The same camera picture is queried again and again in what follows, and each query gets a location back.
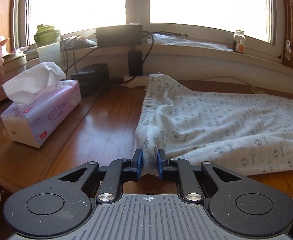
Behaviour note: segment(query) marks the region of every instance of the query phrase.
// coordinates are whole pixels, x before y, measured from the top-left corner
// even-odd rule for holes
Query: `silver screw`
[[[109,201],[114,199],[114,196],[111,193],[102,193],[99,195],[99,200],[101,201]]]
[[[186,198],[191,201],[199,201],[202,196],[198,193],[189,193],[188,195],[186,195]]]

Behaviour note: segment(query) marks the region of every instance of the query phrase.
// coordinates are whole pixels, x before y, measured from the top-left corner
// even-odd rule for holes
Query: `bright window glass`
[[[61,34],[126,23],[125,0],[30,0],[29,43],[36,27],[53,24]]]
[[[271,41],[269,0],[150,0],[151,23],[198,25]]]

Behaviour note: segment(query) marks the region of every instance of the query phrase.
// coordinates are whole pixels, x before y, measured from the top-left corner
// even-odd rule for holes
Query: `power strip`
[[[123,81],[129,81],[132,76],[124,75]],[[123,87],[135,88],[135,87],[146,87],[149,84],[149,76],[136,76],[132,81],[128,83],[121,84]]]

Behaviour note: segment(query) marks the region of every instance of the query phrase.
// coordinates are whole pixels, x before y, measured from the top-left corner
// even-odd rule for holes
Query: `white cable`
[[[231,78],[231,79],[235,79],[235,80],[241,81],[242,83],[252,87],[255,91],[259,91],[255,86],[253,86],[249,82],[247,82],[247,81],[245,81],[243,79],[237,78],[237,77],[232,77],[232,76],[214,76],[214,77],[208,77],[208,78],[201,78],[201,79],[197,79],[197,80],[207,80],[207,79],[214,79],[214,78]]]

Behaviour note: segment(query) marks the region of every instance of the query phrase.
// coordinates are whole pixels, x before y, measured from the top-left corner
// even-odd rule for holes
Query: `black box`
[[[128,74],[130,76],[143,75],[143,60],[142,51],[129,50],[128,52]]]
[[[100,47],[142,44],[143,26],[132,23],[96,28],[96,43]]]
[[[81,95],[87,97],[103,83],[109,81],[108,65],[101,63],[85,66],[78,73],[72,74],[71,79],[79,82]]]

